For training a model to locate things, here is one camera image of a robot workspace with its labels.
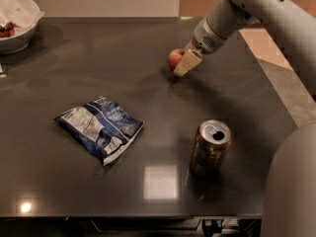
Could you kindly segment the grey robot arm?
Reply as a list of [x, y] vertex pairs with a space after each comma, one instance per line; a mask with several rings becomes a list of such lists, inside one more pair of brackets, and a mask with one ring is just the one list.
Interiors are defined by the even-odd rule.
[[[236, 31], [259, 21], [311, 95], [316, 84], [316, 20], [291, 0], [220, 0], [196, 26], [178, 63], [182, 77], [204, 54], [220, 49]], [[294, 131], [271, 164], [261, 237], [316, 237], [316, 123]]]

